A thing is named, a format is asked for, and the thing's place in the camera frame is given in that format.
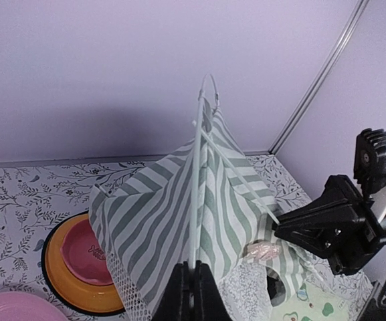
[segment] purple wall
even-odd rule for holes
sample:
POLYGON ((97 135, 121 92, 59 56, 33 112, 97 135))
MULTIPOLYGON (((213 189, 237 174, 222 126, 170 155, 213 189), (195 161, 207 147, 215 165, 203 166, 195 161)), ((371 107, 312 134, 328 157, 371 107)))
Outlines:
MULTIPOLYGON (((311 197, 331 174, 353 175, 356 135, 386 130, 386 1, 370 1, 351 42, 278 155, 311 197)), ((386 275, 386 248, 365 269, 386 275)))
POLYGON ((0 1, 0 162, 170 152, 207 72, 266 150, 355 2, 0 1))

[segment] leaf pattern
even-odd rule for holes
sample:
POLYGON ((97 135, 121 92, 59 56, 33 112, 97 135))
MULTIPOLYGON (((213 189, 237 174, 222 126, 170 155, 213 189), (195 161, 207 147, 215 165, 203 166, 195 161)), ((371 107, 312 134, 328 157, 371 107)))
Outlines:
MULTIPOLYGON (((274 156, 248 157, 289 211, 310 199, 274 156)), ((148 163, 132 161, 48 167, 0 168, 0 292, 34 293, 58 307, 71 321, 128 320, 126 314, 97 318, 64 306, 49 290, 41 274, 41 250, 47 234, 61 221, 87 210, 90 187, 100 183, 113 192, 148 163)), ((363 304, 369 280, 363 274, 335 278, 325 261, 316 261, 330 286, 352 299, 352 309, 363 304)))

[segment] pink plate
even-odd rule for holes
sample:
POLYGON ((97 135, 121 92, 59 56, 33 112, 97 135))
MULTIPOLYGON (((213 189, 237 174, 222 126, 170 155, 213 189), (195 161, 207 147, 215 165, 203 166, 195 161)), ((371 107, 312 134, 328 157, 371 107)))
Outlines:
POLYGON ((0 293, 0 321, 68 321, 49 302, 25 292, 0 293))
POLYGON ((87 219, 75 224, 60 248, 66 266, 78 279, 95 286, 112 284, 106 258, 87 219))

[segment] green and white striped fabric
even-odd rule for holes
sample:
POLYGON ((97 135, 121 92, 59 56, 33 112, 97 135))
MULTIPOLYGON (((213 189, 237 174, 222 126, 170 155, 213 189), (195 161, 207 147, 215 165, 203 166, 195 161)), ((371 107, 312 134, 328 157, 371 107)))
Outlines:
POLYGON ((212 109, 206 100, 201 127, 219 152, 201 137, 196 222, 189 221, 194 142, 141 170, 112 196, 98 185, 92 189, 90 223, 107 261, 110 258, 108 269, 131 317, 138 305, 152 314, 173 266, 188 260, 190 223, 197 226, 196 257, 209 264, 216 282, 242 260, 246 245, 257 240, 281 245, 280 257, 264 264, 280 276, 287 298, 306 275, 307 253, 274 237, 266 209, 221 159, 222 152, 267 207, 281 214, 229 133, 220 109, 212 109))

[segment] lace fabric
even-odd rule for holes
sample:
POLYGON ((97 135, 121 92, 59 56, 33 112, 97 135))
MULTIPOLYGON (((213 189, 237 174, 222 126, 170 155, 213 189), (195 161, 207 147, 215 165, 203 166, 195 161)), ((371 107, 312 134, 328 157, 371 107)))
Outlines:
POLYGON ((272 304, 264 265, 243 261, 219 282, 218 289, 233 321, 270 320, 272 304))
POLYGON ((140 297, 139 291, 130 280, 130 277, 124 270, 121 261, 116 255, 110 253, 106 257, 106 265, 112 277, 114 285, 120 296, 126 313, 131 321, 149 321, 151 320, 151 312, 147 309, 147 305, 140 297))

